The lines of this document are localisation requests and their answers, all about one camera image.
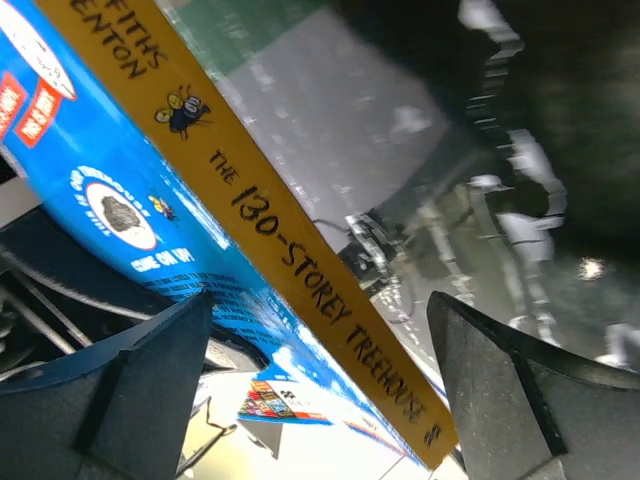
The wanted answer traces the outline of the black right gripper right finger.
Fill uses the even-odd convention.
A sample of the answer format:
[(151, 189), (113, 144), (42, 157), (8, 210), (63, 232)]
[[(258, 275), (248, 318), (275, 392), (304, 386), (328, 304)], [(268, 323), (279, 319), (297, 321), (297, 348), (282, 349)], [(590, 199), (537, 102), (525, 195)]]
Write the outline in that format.
[(636, 479), (639, 376), (435, 291), (427, 320), (471, 479)]

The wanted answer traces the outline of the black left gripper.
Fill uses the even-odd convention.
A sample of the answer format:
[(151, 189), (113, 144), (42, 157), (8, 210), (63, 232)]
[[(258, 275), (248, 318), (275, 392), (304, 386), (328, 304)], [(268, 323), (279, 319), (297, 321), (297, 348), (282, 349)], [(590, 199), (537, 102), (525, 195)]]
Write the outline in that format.
[(118, 273), (41, 207), (1, 225), (1, 377), (136, 326), (171, 300)]

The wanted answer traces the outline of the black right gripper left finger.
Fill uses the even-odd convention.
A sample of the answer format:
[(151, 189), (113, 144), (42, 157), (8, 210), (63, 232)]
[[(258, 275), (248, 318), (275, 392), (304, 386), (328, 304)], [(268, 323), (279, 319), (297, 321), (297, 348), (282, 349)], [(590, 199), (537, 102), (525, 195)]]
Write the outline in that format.
[(201, 292), (2, 382), (2, 478), (174, 478), (211, 310)]

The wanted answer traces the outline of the blue cartoon cover book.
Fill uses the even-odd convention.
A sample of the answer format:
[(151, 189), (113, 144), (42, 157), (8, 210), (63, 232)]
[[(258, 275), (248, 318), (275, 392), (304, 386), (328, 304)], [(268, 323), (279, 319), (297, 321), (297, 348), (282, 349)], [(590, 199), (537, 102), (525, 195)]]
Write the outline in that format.
[(152, 1), (5, 1), (1, 147), (88, 253), (171, 300), (212, 293), (225, 331), (330, 418), (437, 467), (457, 445), (355, 276)]

